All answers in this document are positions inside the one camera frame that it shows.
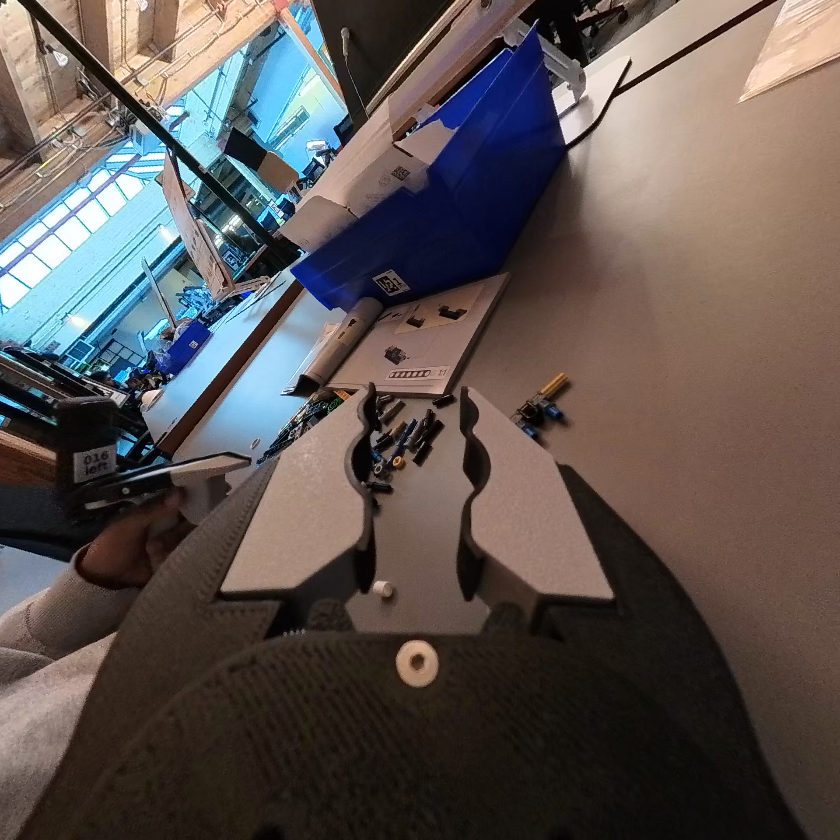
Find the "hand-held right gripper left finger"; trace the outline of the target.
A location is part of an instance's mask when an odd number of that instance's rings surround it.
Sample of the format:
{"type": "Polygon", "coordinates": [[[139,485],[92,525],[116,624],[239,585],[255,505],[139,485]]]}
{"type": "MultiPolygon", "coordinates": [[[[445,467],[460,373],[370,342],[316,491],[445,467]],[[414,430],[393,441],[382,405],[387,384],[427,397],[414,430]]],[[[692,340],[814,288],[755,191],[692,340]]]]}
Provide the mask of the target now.
{"type": "Polygon", "coordinates": [[[220,588],[228,600],[348,601],[375,580],[371,432],[363,385],[277,458],[220,588]]]}

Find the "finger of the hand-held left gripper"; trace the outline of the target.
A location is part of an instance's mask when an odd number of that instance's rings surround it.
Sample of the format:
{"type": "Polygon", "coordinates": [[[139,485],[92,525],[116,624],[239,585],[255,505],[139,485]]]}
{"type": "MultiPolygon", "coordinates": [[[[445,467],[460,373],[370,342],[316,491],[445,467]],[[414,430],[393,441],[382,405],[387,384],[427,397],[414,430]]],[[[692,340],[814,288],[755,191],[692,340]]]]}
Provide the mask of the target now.
{"type": "Polygon", "coordinates": [[[182,503],[177,513],[164,519],[164,526],[174,527],[181,520],[194,526],[200,524],[227,497],[230,490],[227,475],[251,464],[250,456],[220,453],[168,468],[169,484],[179,489],[182,503]]]}

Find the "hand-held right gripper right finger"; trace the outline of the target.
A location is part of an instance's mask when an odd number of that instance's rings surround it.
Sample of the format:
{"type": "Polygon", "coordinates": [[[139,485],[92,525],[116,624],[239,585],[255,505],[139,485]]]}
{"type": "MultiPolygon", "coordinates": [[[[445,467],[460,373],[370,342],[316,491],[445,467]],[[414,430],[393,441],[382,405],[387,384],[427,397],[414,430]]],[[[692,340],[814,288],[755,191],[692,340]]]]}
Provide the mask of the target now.
{"type": "Polygon", "coordinates": [[[459,398],[471,491],[458,536],[466,602],[606,606],[615,595],[551,454],[471,387],[459,398]]]}

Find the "pile of lego pieces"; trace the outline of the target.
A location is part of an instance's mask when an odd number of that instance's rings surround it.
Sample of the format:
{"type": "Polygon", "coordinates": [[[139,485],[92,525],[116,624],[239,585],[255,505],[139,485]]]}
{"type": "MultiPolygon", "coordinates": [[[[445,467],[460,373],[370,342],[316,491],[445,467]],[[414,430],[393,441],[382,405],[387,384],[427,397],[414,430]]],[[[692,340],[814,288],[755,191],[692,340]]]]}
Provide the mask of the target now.
{"type": "MultiPolygon", "coordinates": [[[[347,403],[351,393],[344,390],[321,388],[307,401],[278,432],[256,463],[262,466],[276,459],[292,444],[310,432],[316,425],[339,407],[347,403]]],[[[447,393],[433,399],[431,406],[419,417],[396,422],[404,403],[393,395],[378,395],[375,400],[378,433],[370,445],[371,476],[365,486],[373,497],[393,493],[392,473],[406,467],[409,459],[421,466],[433,449],[437,436],[444,429],[439,412],[456,403],[456,396],[447,393]]]]}

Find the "person's left forearm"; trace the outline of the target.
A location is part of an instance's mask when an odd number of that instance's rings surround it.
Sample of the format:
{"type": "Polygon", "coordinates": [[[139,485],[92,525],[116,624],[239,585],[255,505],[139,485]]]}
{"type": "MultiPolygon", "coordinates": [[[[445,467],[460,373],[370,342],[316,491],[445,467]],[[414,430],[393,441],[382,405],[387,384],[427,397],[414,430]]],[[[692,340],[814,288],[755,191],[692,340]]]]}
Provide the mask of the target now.
{"type": "Polygon", "coordinates": [[[107,587],[81,572],[90,544],[77,551],[67,571],[2,615],[2,669],[14,660],[42,666],[113,634],[140,594],[139,586],[107,587]]]}

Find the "lego assembly with yellow axle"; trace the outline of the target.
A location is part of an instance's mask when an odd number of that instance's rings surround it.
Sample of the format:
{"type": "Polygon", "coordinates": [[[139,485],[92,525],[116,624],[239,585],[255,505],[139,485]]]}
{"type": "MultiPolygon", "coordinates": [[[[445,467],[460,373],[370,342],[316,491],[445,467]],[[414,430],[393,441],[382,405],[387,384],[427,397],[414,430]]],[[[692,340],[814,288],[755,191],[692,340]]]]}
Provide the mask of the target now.
{"type": "Polygon", "coordinates": [[[542,445],[545,429],[550,425],[568,427],[571,424],[555,398],[571,384],[566,373],[559,373],[524,401],[510,416],[513,424],[535,443],[542,445]]]}

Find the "lego instruction booklet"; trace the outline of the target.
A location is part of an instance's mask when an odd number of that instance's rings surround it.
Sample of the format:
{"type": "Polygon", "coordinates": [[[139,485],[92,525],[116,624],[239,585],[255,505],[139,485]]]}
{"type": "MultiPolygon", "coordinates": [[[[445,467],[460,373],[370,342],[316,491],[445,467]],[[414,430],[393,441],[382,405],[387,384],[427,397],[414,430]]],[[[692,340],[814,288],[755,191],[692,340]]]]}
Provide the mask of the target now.
{"type": "Polygon", "coordinates": [[[360,299],[341,322],[324,328],[282,395],[353,393],[367,385],[382,396],[447,394],[510,278],[504,272],[388,309],[360,299]]]}

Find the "person's left hand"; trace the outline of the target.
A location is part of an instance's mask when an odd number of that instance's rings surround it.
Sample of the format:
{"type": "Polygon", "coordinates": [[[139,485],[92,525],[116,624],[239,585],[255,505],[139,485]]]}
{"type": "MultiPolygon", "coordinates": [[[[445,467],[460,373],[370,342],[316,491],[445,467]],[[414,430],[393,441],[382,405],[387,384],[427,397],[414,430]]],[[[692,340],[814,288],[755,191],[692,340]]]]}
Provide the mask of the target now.
{"type": "Polygon", "coordinates": [[[79,576],[112,590],[144,587],[194,530],[183,500],[173,489],[121,513],[77,556],[79,576]]]}

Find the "small blue crate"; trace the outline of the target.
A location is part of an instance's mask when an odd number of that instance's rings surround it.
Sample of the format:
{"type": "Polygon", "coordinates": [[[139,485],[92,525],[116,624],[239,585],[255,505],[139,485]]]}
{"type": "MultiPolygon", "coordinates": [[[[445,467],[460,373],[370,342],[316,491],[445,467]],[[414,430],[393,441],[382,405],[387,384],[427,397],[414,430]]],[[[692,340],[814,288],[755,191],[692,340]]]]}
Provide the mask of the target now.
{"type": "Polygon", "coordinates": [[[178,375],[212,335],[204,323],[197,320],[190,322],[165,352],[164,360],[159,363],[161,372],[169,376],[178,375]]]}

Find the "grey zip sweater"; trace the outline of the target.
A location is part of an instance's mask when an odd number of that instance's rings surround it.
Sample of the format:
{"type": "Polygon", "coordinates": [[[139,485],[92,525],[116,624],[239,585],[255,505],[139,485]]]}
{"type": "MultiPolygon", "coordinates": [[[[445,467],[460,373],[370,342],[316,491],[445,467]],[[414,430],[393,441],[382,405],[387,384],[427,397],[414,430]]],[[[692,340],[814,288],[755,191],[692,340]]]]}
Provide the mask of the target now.
{"type": "Polygon", "coordinates": [[[56,660],[2,648],[2,839],[17,837],[55,775],[114,638],[56,660]]]}

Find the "black pole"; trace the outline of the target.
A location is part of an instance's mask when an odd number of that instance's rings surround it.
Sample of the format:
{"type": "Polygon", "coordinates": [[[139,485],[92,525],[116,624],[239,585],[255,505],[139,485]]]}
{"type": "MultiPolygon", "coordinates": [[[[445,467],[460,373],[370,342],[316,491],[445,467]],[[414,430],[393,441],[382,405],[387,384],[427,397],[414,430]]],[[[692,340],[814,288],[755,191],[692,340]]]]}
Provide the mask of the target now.
{"type": "Polygon", "coordinates": [[[207,186],[223,204],[236,213],[246,227],[257,237],[268,251],[284,267],[289,266],[300,255],[299,248],[294,245],[283,245],[274,238],[271,232],[262,225],[257,218],[242,204],[234,194],[226,188],[161,122],[146,108],[128,89],[95,57],[88,47],[85,47],[59,20],[37,1],[20,1],[20,5],[28,15],[42,25],[46,31],[55,36],[66,51],[77,59],[83,68],[89,71],[100,82],[105,91],[116,98],[137,121],[141,122],[178,160],[207,186]]]}

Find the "blue plastic bin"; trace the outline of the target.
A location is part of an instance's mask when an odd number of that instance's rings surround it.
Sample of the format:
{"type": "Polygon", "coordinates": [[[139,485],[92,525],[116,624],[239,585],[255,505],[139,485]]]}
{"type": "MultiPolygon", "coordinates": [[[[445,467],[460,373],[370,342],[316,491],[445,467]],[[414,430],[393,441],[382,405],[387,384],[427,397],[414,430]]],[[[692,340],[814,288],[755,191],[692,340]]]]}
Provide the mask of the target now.
{"type": "Polygon", "coordinates": [[[567,152],[536,28],[436,112],[453,130],[401,186],[290,268],[324,307],[392,307],[496,274],[567,152]]]}

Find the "cardboard box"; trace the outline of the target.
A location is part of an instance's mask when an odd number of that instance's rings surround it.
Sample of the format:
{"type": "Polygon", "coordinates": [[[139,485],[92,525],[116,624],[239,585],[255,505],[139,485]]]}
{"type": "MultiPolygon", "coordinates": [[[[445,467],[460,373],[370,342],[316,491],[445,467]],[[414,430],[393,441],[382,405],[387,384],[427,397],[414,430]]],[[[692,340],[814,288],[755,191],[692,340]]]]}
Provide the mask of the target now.
{"type": "Polygon", "coordinates": [[[427,169],[456,129],[433,116],[424,126],[394,140],[393,97],[386,99],[306,192],[278,235],[312,253],[402,188],[417,193],[427,169]]]}

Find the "white monitor stand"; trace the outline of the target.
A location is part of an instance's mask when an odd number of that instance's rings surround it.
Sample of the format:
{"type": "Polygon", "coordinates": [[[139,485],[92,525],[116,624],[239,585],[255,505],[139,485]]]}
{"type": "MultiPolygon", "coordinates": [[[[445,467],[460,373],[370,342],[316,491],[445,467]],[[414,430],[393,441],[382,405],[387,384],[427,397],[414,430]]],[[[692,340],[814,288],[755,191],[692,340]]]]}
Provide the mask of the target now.
{"type": "Polygon", "coordinates": [[[602,120],[631,59],[620,57],[601,70],[588,70],[512,12],[496,28],[512,49],[506,66],[510,80],[501,85],[507,105],[504,134],[530,152],[571,150],[602,120]]]}

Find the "dark monitor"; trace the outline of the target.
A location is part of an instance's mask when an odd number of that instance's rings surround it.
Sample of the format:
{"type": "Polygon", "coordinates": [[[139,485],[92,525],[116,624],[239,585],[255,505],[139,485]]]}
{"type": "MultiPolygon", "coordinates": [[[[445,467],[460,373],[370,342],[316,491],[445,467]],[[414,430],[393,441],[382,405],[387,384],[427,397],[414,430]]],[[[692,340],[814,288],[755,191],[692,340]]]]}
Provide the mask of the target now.
{"type": "Polygon", "coordinates": [[[445,95],[497,52],[525,1],[313,1],[355,130],[402,84],[422,76],[402,114],[445,95]]]}

